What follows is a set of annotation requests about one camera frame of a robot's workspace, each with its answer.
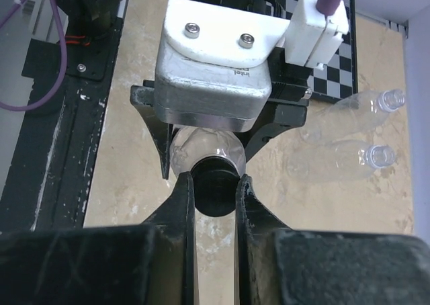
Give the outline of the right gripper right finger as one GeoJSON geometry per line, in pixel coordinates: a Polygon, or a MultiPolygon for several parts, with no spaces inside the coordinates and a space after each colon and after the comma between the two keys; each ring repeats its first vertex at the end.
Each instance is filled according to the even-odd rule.
{"type": "Polygon", "coordinates": [[[398,234],[294,230],[236,189],[236,304],[428,304],[429,246],[398,234]]]}

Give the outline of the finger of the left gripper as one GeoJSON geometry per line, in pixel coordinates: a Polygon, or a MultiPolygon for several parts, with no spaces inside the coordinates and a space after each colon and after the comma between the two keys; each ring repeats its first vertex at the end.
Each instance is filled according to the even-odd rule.
{"type": "Polygon", "coordinates": [[[163,179],[169,178],[170,172],[170,145],[173,138],[173,125],[162,122],[155,115],[154,108],[139,101],[130,101],[143,119],[155,144],[161,165],[163,179]]]}

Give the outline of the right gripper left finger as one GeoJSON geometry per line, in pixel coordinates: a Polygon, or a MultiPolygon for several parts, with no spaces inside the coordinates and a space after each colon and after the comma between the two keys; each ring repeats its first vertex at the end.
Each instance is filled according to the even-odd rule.
{"type": "Polygon", "coordinates": [[[2,304],[194,304],[193,181],[141,224],[1,237],[2,304]]]}

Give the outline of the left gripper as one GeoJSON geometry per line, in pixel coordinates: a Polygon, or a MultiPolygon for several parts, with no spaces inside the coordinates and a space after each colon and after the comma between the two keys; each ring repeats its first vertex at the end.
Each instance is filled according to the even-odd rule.
{"type": "Polygon", "coordinates": [[[253,124],[240,133],[249,162],[271,139],[302,127],[310,69],[285,62],[277,47],[254,68],[196,62],[166,46],[154,81],[132,86],[130,102],[168,124],[253,124]]]}

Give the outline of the small clear plastic bottle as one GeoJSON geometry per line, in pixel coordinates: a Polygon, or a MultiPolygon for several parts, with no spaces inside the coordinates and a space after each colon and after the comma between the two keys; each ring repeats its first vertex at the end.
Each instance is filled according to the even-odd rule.
{"type": "Polygon", "coordinates": [[[177,131],[170,146],[170,165],[176,176],[208,157],[226,159],[239,175],[245,173],[245,149],[232,132],[191,126],[177,131]]]}

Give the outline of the black bottle cap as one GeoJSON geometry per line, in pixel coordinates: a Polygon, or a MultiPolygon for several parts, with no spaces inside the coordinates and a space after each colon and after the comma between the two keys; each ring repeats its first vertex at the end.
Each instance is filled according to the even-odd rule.
{"type": "Polygon", "coordinates": [[[209,217],[222,217],[235,210],[239,174],[222,157],[206,157],[191,170],[196,209],[209,217]]]}

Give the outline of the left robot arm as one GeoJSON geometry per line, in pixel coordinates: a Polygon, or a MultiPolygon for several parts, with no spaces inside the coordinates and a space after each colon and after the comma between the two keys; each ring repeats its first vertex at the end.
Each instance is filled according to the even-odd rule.
{"type": "Polygon", "coordinates": [[[278,0],[168,0],[155,77],[130,90],[164,179],[210,156],[243,174],[269,140],[305,124],[311,70],[286,62],[282,11],[278,0]]]}

